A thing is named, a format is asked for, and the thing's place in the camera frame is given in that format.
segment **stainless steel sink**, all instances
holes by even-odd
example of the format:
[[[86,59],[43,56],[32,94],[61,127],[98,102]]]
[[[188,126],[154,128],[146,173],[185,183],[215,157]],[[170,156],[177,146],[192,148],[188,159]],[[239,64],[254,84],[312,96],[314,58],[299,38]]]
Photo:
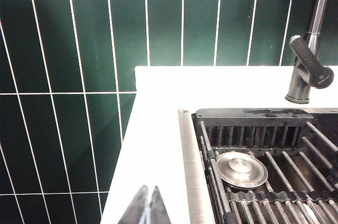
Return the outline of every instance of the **stainless steel sink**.
[[[191,223],[338,223],[337,109],[179,110]],[[268,181],[236,189],[218,155],[262,161]]]

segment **wall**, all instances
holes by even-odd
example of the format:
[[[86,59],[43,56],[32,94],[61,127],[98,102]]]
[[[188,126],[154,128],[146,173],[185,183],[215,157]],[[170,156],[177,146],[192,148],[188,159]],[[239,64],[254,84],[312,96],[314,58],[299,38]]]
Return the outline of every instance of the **wall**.
[[[312,1],[1,0],[0,222],[98,223],[134,67],[291,65]],[[337,2],[324,64],[338,64]]]

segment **faucet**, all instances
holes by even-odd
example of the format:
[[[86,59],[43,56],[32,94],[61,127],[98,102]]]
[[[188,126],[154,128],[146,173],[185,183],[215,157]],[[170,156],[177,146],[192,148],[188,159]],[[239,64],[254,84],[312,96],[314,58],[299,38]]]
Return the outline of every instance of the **faucet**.
[[[290,38],[289,46],[296,54],[289,92],[285,99],[296,104],[309,103],[311,87],[322,89],[333,81],[333,71],[318,61],[318,41],[327,0],[316,0],[308,31]]]

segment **drain cover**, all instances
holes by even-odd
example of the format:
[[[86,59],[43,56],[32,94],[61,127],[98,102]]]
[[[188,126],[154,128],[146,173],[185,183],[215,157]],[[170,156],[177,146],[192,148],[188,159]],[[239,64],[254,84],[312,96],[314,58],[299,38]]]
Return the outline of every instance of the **drain cover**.
[[[268,179],[264,164],[251,155],[227,152],[217,157],[221,178],[230,186],[238,189],[254,189]]]

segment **white countertop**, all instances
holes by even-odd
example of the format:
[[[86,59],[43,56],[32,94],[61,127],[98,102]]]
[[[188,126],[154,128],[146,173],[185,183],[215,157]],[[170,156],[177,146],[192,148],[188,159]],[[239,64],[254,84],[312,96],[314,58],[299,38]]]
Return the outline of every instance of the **white countertop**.
[[[331,67],[338,76],[338,66]],[[172,224],[189,223],[178,108],[337,108],[338,80],[310,103],[285,100],[293,67],[136,67],[132,114],[101,224],[117,223],[138,189],[157,185]]]

